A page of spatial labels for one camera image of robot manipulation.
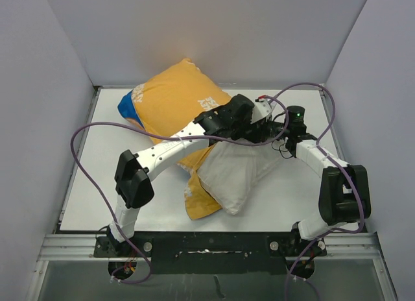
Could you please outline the blue yellow Mickey pillowcase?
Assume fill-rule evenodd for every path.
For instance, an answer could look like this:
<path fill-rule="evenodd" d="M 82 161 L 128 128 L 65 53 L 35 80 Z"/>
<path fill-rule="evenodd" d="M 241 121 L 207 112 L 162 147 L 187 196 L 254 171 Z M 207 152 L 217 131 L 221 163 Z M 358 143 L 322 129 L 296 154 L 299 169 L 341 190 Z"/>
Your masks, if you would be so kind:
<path fill-rule="evenodd" d="M 171 137 L 200 113 L 231 100 L 189 58 L 128 92 L 118 104 L 121 116 L 151 134 Z M 185 208 L 190 219 L 207 217 L 222 206 L 202 187 L 198 169 L 213 147 L 198 150 L 178 162 L 190 174 L 185 188 Z"/>

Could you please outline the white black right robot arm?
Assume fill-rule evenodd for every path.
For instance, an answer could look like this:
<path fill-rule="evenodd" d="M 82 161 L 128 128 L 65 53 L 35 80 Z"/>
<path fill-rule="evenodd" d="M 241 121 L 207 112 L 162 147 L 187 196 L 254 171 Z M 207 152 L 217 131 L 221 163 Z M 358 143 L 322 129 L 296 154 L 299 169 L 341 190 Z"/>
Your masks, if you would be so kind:
<path fill-rule="evenodd" d="M 317 211 L 298 222 L 299 232 L 289 238 L 290 250 L 297 255 L 305 254 L 312 239 L 326 233 L 361 232 L 372 210 L 365 167 L 345 162 L 323 148 L 320 139 L 308 133 L 304 113 L 305 108 L 290 106 L 284 122 L 265 121 L 266 136 L 284 140 L 288 152 L 321 180 Z"/>

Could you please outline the white pillow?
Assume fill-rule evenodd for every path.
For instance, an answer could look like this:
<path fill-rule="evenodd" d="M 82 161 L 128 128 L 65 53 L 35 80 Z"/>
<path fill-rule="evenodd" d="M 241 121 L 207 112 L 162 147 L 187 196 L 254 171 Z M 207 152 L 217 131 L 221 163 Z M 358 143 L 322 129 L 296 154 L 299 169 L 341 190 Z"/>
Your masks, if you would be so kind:
<path fill-rule="evenodd" d="M 270 145 L 247 147 L 217 143 L 197 175 L 201 186 L 230 215 L 238 214 L 252 188 L 282 160 Z"/>

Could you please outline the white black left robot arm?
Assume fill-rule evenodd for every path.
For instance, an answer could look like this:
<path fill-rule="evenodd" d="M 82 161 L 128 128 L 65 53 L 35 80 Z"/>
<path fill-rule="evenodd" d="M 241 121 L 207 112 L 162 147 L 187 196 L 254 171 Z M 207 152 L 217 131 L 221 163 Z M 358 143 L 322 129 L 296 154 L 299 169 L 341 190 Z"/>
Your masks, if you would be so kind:
<path fill-rule="evenodd" d="M 140 208 L 154 197 L 152 181 L 186 156 L 208 148 L 216 141 L 265 140 L 262 128 L 270 119 L 271 107 L 263 99 L 251 101 L 238 94 L 225 105 L 202 112 L 167 141 L 137 153 L 124 151 L 115 172 L 118 194 L 109 249 L 117 256 L 127 255 Z"/>

